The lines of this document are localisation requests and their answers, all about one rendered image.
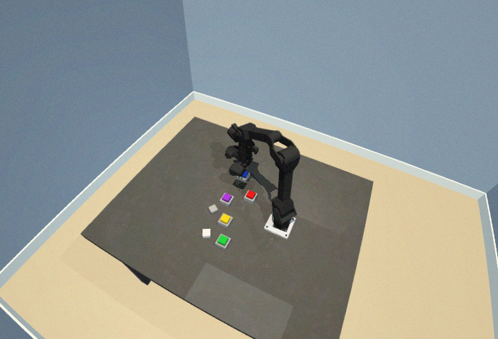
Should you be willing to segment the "red button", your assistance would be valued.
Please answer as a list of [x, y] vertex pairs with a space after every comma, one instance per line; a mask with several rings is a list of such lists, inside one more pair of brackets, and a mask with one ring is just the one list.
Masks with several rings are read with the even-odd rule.
[[254, 204], [256, 198], [257, 198], [258, 194], [253, 192], [253, 191], [250, 191], [248, 190], [248, 192], [246, 193], [246, 195], [244, 196], [244, 201], [250, 203], [250, 204]]

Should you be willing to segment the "blue button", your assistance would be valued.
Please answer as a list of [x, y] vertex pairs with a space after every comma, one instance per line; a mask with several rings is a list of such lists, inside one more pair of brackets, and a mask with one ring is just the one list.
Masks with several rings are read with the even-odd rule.
[[247, 180], [249, 179], [249, 177], [250, 177], [250, 173], [247, 172], [247, 171], [245, 171], [244, 174], [241, 177], [237, 176], [237, 179], [240, 180], [240, 181], [242, 181], [242, 182], [244, 182], [244, 183], [246, 183]]

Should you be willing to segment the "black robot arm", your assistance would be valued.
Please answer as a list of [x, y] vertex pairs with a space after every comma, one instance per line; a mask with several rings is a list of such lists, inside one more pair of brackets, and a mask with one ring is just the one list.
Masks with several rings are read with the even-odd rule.
[[[252, 139], [269, 145], [270, 155], [279, 169], [278, 195], [272, 199], [273, 227], [287, 232], [291, 218], [297, 214], [294, 201], [290, 197], [293, 171], [299, 164], [300, 150], [292, 140], [282, 135], [279, 130], [262, 129], [251, 122], [241, 126], [233, 123], [227, 130], [227, 134], [234, 142], [239, 142], [239, 145], [228, 146], [225, 151], [226, 158], [235, 157], [235, 159], [238, 159], [238, 149], [243, 153], [251, 151], [251, 147], [255, 145]], [[278, 141], [286, 145], [287, 148], [276, 152], [274, 143]]]

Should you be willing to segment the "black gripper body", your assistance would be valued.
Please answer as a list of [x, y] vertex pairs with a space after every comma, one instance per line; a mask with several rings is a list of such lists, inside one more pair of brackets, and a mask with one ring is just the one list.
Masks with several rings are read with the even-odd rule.
[[245, 167], [247, 166], [247, 163], [250, 161], [252, 158], [252, 152], [256, 155], [259, 151], [259, 148], [257, 146], [252, 146], [251, 151], [248, 153], [243, 153], [237, 150], [238, 153], [238, 163], [233, 163], [232, 166], [229, 168], [229, 172], [231, 174], [237, 175], [238, 177], [241, 177], [244, 174]]

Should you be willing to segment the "yellow button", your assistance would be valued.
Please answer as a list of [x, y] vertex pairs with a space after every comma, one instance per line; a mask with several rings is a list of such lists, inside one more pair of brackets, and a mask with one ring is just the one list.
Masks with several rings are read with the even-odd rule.
[[232, 217], [223, 213], [222, 216], [218, 220], [218, 225], [228, 229], [228, 227], [230, 226], [232, 221], [233, 221]]

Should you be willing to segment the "green button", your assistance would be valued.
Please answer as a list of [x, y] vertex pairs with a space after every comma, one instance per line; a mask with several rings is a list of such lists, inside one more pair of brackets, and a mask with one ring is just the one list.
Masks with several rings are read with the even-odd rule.
[[231, 242], [231, 239], [229, 237], [226, 237], [225, 235], [220, 234], [215, 245], [220, 247], [221, 249], [226, 250], [226, 248], [229, 246], [230, 242]]

